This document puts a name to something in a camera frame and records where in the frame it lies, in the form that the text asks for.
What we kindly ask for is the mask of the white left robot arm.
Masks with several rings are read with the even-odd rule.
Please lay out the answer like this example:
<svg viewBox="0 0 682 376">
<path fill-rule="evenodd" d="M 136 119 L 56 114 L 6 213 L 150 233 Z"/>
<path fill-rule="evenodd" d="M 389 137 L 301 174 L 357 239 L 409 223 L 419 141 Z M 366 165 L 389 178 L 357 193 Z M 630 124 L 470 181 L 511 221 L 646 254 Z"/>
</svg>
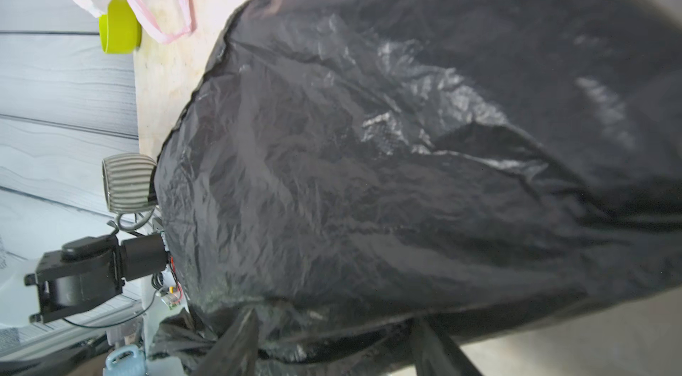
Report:
<svg viewBox="0 0 682 376">
<path fill-rule="evenodd" d="M 115 234 L 87 237 L 46 253 L 24 278 L 37 289 L 31 323 L 46 324 L 85 313 L 122 294 L 127 282 L 164 271 L 169 263 L 159 234 L 119 241 Z"/>
</svg>

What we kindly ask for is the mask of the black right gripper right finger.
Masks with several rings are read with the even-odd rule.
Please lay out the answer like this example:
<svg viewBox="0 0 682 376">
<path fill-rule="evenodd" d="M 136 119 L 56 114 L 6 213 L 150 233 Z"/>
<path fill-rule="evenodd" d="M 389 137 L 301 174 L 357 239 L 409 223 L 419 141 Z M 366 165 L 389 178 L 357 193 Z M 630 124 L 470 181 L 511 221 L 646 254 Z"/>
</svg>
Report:
<svg viewBox="0 0 682 376">
<path fill-rule="evenodd" d="M 482 376 L 460 347 L 432 318 L 412 322 L 410 346 L 417 376 Z"/>
</svg>

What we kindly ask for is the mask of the black plastic bag knotted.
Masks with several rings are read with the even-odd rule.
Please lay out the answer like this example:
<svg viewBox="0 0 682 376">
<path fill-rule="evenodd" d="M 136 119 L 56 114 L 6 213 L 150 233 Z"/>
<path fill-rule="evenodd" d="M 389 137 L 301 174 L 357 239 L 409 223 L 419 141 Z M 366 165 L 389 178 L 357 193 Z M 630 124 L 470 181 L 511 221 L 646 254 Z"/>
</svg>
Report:
<svg viewBox="0 0 682 376">
<path fill-rule="evenodd" d="M 191 374 L 414 363 L 681 283 L 681 29 L 641 0 L 250 0 L 155 173 Z"/>
</svg>

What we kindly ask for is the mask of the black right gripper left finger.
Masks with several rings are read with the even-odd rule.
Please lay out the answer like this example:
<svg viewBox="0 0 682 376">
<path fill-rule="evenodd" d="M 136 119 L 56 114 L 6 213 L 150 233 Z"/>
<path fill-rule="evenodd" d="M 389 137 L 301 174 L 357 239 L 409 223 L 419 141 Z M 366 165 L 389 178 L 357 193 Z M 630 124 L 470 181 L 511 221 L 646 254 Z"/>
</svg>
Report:
<svg viewBox="0 0 682 376">
<path fill-rule="evenodd" d="M 191 375 L 254 375 L 258 355 L 259 320 L 254 310 L 244 310 Z"/>
</svg>

